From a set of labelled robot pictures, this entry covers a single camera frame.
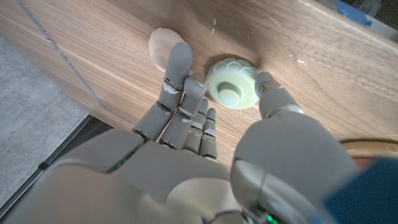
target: gray robotic arm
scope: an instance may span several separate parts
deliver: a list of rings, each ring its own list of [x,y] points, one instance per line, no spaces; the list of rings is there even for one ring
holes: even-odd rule
[[[269,73],[260,73],[256,92],[263,120],[236,148],[230,182],[237,201],[258,223],[270,214],[286,223],[333,223],[322,202],[357,174],[352,158]]]
[[[263,120],[229,172],[217,163],[207,81],[187,76],[192,58],[177,44],[159,99],[133,132],[108,131],[65,154],[6,223],[334,223],[322,200],[357,172],[339,142],[261,73]]]

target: robot finger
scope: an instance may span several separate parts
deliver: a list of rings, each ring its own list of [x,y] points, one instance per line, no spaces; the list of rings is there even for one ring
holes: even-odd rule
[[[179,43],[172,49],[159,99],[132,130],[146,141],[155,141],[172,118],[181,101],[192,60],[192,49],[188,44]]]
[[[189,76],[184,82],[185,94],[181,104],[164,131],[160,144],[172,149],[181,149],[192,121],[198,112],[203,95],[207,91],[207,78],[200,76]]]
[[[192,121],[191,128],[188,130],[187,139],[182,149],[189,150],[195,154],[199,153],[201,136],[203,134],[203,124],[206,119],[206,112],[209,102],[202,99],[197,115]]]
[[[293,97],[272,75],[261,72],[255,82],[255,91],[259,97],[259,109],[262,119],[270,118],[280,111],[303,113]]]
[[[203,136],[200,141],[199,155],[218,162],[216,146],[216,110],[210,108],[203,125]]]

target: blue object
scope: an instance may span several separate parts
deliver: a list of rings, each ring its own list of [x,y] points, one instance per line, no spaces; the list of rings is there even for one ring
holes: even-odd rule
[[[398,223],[398,159],[379,159],[325,206],[340,223]]]
[[[341,0],[336,0],[336,3],[337,3],[337,10],[340,14],[366,27],[372,26],[372,21],[369,21],[366,18],[366,14],[361,12],[359,9],[356,9],[355,7],[350,6],[349,4]]]

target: wood grain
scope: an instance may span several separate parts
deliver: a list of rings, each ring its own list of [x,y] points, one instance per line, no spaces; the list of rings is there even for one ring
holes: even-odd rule
[[[273,74],[304,112],[319,119],[336,138],[398,140],[398,45],[315,1],[25,0],[24,4],[106,109],[63,71],[53,72],[63,78],[56,82],[68,82],[65,91],[110,125],[131,128],[157,99],[163,74],[152,63],[147,41],[155,28],[167,27],[192,46],[193,72],[206,75],[213,63],[231,55],[245,58]],[[9,14],[8,10],[0,16]],[[27,23],[10,20],[19,26]],[[37,63],[49,60],[50,54],[42,55]],[[59,62],[42,67],[62,66]],[[211,106],[218,112],[220,161],[229,166],[237,142],[260,119],[258,106],[242,111]]]
[[[116,128],[132,128],[132,124],[102,108],[15,1],[4,0],[1,5],[0,32],[5,38],[18,46],[25,56],[77,101],[84,110],[113,124]]]

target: green led light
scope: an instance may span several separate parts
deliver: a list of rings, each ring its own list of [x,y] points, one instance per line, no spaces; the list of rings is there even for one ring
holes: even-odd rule
[[[278,222],[270,215],[268,215],[268,221],[271,222],[272,224],[278,224]]]

